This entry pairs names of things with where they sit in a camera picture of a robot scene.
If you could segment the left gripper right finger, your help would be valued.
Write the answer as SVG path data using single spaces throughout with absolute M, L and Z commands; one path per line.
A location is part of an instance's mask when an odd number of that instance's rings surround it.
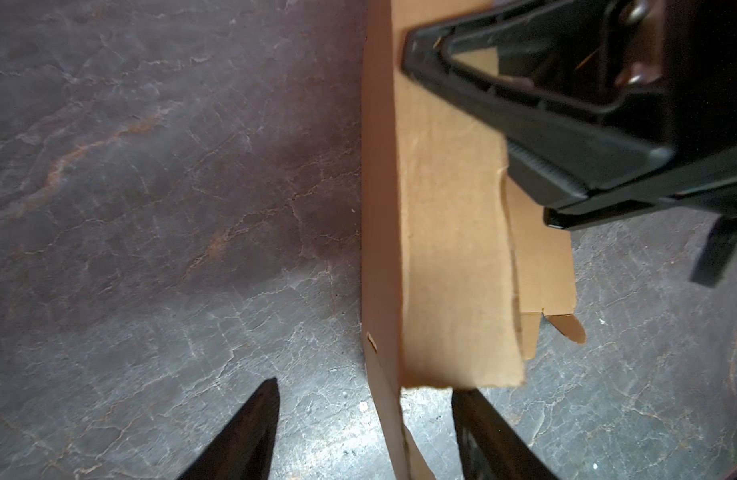
M 464 479 L 558 480 L 479 390 L 454 390 L 451 407 Z

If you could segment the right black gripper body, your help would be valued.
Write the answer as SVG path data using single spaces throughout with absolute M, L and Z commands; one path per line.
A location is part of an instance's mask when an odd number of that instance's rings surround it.
M 628 1 L 615 25 L 626 44 L 614 85 L 660 107 L 626 119 L 665 134 L 670 158 L 612 196 L 737 216 L 737 1 Z

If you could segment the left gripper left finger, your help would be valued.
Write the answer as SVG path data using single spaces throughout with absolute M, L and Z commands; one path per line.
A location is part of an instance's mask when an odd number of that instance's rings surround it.
M 266 379 L 178 479 L 268 479 L 278 418 L 278 380 Z

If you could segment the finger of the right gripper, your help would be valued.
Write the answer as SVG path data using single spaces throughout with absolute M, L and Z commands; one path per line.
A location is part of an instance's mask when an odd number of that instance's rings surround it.
M 509 176 L 537 203 L 568 207 L 674 156 L 665 90 L 621 85 L 632 26 L 621 1 L 516 1 L 413 28 L 402 71 L 501 132 Z
M 737 218 L 737 145 L 690 162 L 673 162 L 646 178 L 560 210 L 547 208 L 550 228 L 578 230 L 685 207 Z

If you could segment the brown cardboard box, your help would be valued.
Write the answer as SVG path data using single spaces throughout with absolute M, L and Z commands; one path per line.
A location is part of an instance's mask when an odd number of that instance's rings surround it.
M 400 398 L 525 379 L 547 321 L 576 319 L 570 236 L 507 175 L 504 138 L 401 70 L 409 30 L 480 1 L 372 1 L 362 63 L 362 342 L 394 474 L 431 471 Z

